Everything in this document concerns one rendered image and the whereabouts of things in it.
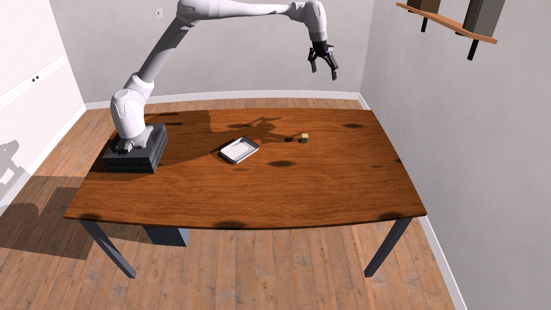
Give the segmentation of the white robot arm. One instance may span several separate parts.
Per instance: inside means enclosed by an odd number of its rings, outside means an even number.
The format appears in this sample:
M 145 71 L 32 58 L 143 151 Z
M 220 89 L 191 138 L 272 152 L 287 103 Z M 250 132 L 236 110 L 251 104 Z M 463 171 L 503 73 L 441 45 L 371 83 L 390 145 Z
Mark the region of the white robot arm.
M 304 11 L 303 11 L 304 10 Z M 292 2 L 281 4 L 248 4 L 230 0 L 180 0 L 173 22 L 150 52 L 139 72 L 133 73 L 122 90 L 111 98 L 110 110 L 120 136 L 116 150 L 145 149 L 153 126 L 145 126 L 144 106 L 154 88 L 154 78 L 185 34 L 201 20 L 224 19 L 236 16 L 281 14 L 305 24 L 310 40 L 327 39 L 325 11 L 321 2 Z

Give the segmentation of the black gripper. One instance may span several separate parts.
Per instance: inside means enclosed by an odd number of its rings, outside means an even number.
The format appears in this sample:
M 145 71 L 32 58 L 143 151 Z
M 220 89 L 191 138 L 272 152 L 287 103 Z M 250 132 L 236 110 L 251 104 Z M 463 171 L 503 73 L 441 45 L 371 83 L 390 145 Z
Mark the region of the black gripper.
M 325 61 L 328 63 L 329 67 L 331 68 L 332 80 L 334 81 L 335 79 L 337 79 L 336 70 L 339 67 L 336 63 L 336 60 L 333 57 L 332 51 L 330 51 L 330 52 L 327 51 L 327 41 L 326 40 L 321 41 L 321 42 L 313 42 L 312 41 L 312 44 L 313 44 L 313 46 L 310 48 L 310 53 L 309 53 L 309 56 L 308 56 L 308 61 L 310 61 L 311 66 L 312 66 L 312 72 L 314 73 L 314 72 L 317 71 L 316 70 L 315 59 L 317 57 L 321 57 L 321 58 L 325 59 Z M 314 52 L 315 52 L 315 54 L 314 54 Z M 327 56 L 327 57 L 325 57 L 325 56 Z

